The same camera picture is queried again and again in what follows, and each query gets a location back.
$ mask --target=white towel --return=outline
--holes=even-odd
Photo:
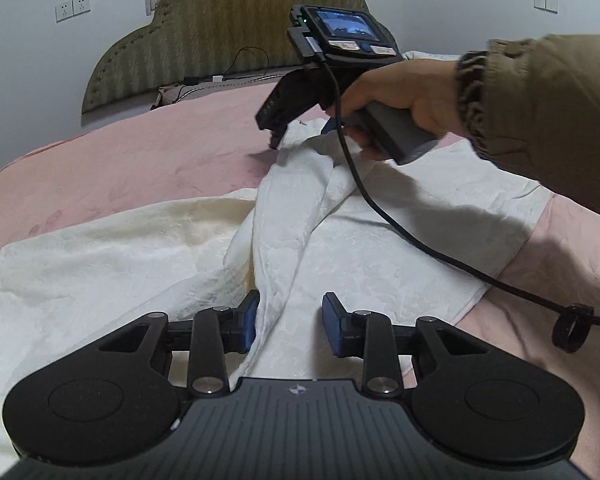
[[[146,206],[1,250],[0,407],[25,375],[146,312],[186,319],[237,304],[254,285],[257,338],[245,359],[229,359],[234,384],[245,374],[356,376],[358,360],[330,356],[318,322],[327,291],[348,310],[402,324],[423,314],[457,322],[486,286],[413,249],[351,194],[336,136],[318,136],[323,125],[290,127],[257,197],[241,190]],[[480,160],[467,142],[402,168],[359,167],[408,230],[494,275],[550,196]],[[13,460],[0,422],[0,473]]]
[[[419,50],[409,50],[402,54],[404,59],[437,59],[439,61],[457,61],[460,56],[456,54],[430,54],[429,52],[420,52]]]

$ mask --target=button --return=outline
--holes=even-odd
[[[341,48],[342,50],[360,50],[360,46],[355,41],[330,40],[329,44]]]
[[[504,54],[507,57],[518,57],[518,56],[521,56],[523,52],[524,52],[524,50],[517,43],[509,43],[504,48]]]
[[[395,50],[388,46],[371,45],[371,50],[382,56],[395,56]]]

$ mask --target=logo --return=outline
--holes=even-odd
[[[300,396],[306,392],[306,388],[301,384],[296,384],[296,386],[289,388],[289,391],[294,395]]]

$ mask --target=gray handle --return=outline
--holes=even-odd
[[[391,108],[378,101],[355,111],[347,122],[362,127],[376,147],[399,165],[413,162],[438,143],[435,135],[416,126],[410,110]]]

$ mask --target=cable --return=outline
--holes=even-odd
[[[238,56],[240,56],[240,53],[243,50],[248,50],[248,49],[259,50],[259,51],[263,52],[265,56],[267,56],[267,67],[264,69],[264,72],[262,73],[262,75],[267,75],[267,70],[269,70],[269,54],[267,54],[267,51],[264,50],[263,48],[260,48],[259,46],[244,46],[235,54],[234,60],[231,62],[231,65],[229,65],[229,68],[227,68],[224,72],[222,72],[223,76],[225,76],[229,72],[229,70],[231,70],[234,67],[234,64],[238,60]]]
[[[362,198],[365,199],[365,202],[369,205],[371,209],[373,209],[378,215],[380,215],[392,228],[394,228],[397,233],[404,238],[408,243],[421,250],[423,253],[431,256],[432,258],[437,259],[439,262],[443,262],[445,264],[456,267],[457,269],[464,270],[467,274],[470,274],[474,278],[478,278],[479,280],[487,283],[488,285],[494,286],[503,290],[504,292],[508,292],[514,296],[522,298],[523,300],[531,301],[532,303],[538,304],[539,306],[543,306],[554,312],[557,312],[561,315],[573,314],[573,310],[570,308],[563,306],[561,304],[555,303],[554,301],[548,300],[547,298],[542,298],[541,296],[537,296],[536,294],[532,294],[531,292],[527,292],[526,290],[522,290],[521,288],[517,288],[513,285],[507,285],[507,283],[503,283],[500,280],[497,280],[493,276],[485,274],[481,270],[474,269],[472,266],[456,260],[451,256],[447,256],[439,251],[431,249],[429,246],[422,243],[415,236],[413,236],[410,232],[408,232],[404,227],[398,224],[387,212],[385,212],[369,195],[364,184],[362,183],[362,179],[360,178],[360,174],[356,168],[355,163],[353,162],[353,158],[351,153],[349,152],[349,147],[347,146],[347,141],[344,138],[344,133],[342,131],[342,115],[341,115],[341,95],[340,95],[340,85],[338,84],[338,80],[336,76],[331,71],[331,68],[323,61],[321,63],[323,67],[329,73],[331,80],[333,81],[333,87],[335,90],[335,119],[336,119],[336,130],[338,133],[338,140],[340,141],[340,145],[342,147],[342,151],[344,152],[345,159],[347,161],[347,165],[351,171],[351,175],[353,176],[353,180],[356,183],[356,186],[362,195]],[[590,325],[600,326],[600,316],[594,316],[593,314],[585,314],[578,313],[578,317],[580,319],[585,320]]]
[[[186,92],[184,92],[184,94],[180,95],[180,93],[182,92],[182,90],[184,88],[186,88],[186,86],[181,86],[180,91],[178,92],[178,96],[176,97],[175,101],[171,104],[176,104],[180,101],[182,101],[186,96],[188,96],[189,94],[193,94],[193,92],[197,92],[198,90],[214,90],[216,88],[222,88],[222,87],[227,87],[227,86],[237,86],[236,83],[230,83],[229,81],[235,81],[236,79],[247,79],[249,77],[257,77],[257,79],[254,79],[253,81],[249,81],[249,83],[257,83],[258,81],[267,81],[269,79],[275,79],[278,77],[282,77],[284,74],[273,74],[273,75],[267,75],[267,76],[261,76],[261,77],[257,77],[257,76],[245,76],[245,77],[234,77],[231,79],[227,79],[227,84],[219,84],[216,86],[204,86],[204,87],[197,87],[197,88],[192,88],[190,90],[187,90]]]
[[[264,55],[267,57],[267,66],[264,69],[264,72],[260,75],[243,75],[243,76],[237,76],[237,77],[232,77],[231,79],[227,79],[227,81],[234,81],[236,79],[248,79],[251,77],[257,77],[258,79],[254,79],[253,81],[251,81],[252,83],[255,83],[257,81],[264,81],[266,79],[273,79],[276,77],[280,77],[281,75],[273,75],[273,76],[269,76],[269,77],[265,77],[267,75],[267,72],[269,71],[269,65],[270,65],[270,61],[269,61],[269,54],[267,53],[266,50],[264,50],[263,48],[260,48],[259,46],[244,46],[242,47],[236,54],[234,57],[234,60],[231,62],[231,65],[229,65],[229,68],[227,68],[223,73],[222,73],[222,77],[224,78],[224,76],[227,74],[227,72],[229,72],[229,70],[231,70],[234,67],[235,62],[238,59],[238,56],[240,56],[240,53],[243,50],[247,50],[247,49],[253,49],[253,50],[259,50],[261,52],[264,53]],[[182,90],[185,88],[185,86],[182,86],[180,88],[180,91],[178,92],[178,95],[176,97],[176,99],[173,101],[172,104],[176,104],[177,102],[180,102],[181,100],[183,100],[186,96],[188,96],[189,94],[192,94],[193,92],[196,92],[198,90],[202,90],[202,88],[192,88],[191,90],[188,90],[186,92],[184,92],[184,94],[181,96],[180,94],[182,93]]]

